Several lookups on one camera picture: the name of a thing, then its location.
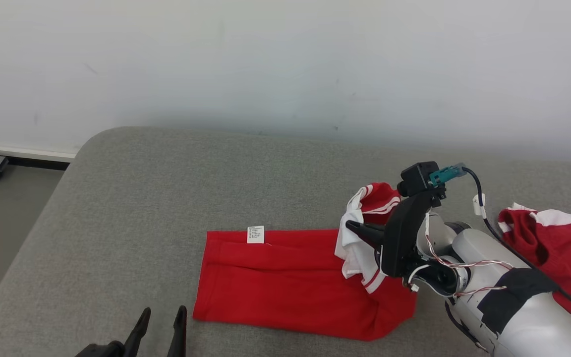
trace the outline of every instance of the clothing tag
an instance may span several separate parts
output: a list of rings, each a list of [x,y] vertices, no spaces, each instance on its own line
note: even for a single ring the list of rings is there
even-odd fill
[[[248,227],[247,243],[263,243],[263,226]]]

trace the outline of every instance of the robotic arm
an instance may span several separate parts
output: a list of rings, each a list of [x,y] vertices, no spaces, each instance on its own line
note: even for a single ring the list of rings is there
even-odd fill
[[[398,191],[407,198],[387,225],[346,226],[374,248],[383,273],[414,291],[420,280],[442,296],[451,322],[478,348],[496,357],[571,357],[571,315],[552,297],[560,287],[501,242],[431,212],[446,199],[446,181],[466,173],[478,185],[485,219],[474,172],[463,164],[440,170],[431,161],[401,173]]]

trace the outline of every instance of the gray table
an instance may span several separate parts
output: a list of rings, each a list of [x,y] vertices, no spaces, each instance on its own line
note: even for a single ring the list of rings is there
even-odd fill
[[[347,200],[417,161],[464,161],[489,214],[513,201],[571,213],[571,164],[505,161],[267,136],[118,128],[65,172],[0,284],[0,356],[73,356],[124,339],[152,308],[141,356],[165,356],[179,305],[192,310],[206,231],[336,228]],[[482,228],[469,177],[440,213]],[[373,343],[221,323],[188,323],[189,356],[484,356],[419,294],[414,319]]]

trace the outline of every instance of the teal cable connector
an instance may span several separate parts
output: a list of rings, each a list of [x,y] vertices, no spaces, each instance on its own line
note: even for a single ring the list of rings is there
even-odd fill
[[[456,177],[464,176],[466,172],[462,170],[462,167],[466,167],[464,163],[459,163],[457,165],[445,167],[444,169],[433,172],[429,175],[433,187],[437,187],[442,183],[451,181]]]

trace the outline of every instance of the red cloth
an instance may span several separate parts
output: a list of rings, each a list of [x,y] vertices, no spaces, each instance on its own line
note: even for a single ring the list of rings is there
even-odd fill
[[[415,293],[386,277],[371,294],[343,277],[338,231],[208,232],[193,318],[371,341],[413,315]]]
[[[537,212],[516,203],[499,213],[504,239],[571,295],[571,215],[557,210]],[[554,298],[571,314],[571,303]]]

